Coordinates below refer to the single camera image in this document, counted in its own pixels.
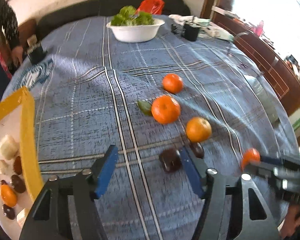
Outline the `operator right hand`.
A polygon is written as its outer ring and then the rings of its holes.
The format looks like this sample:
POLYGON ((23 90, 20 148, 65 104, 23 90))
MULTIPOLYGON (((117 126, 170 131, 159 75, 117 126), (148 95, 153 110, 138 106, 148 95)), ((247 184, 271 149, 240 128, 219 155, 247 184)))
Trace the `operator right hand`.
POLYGON ((296 231, 300 225, 300 206, 289 205, 288 212, 285 217, 285 221, 280 230, 280 236, 282 239, 290 237, 296 231))

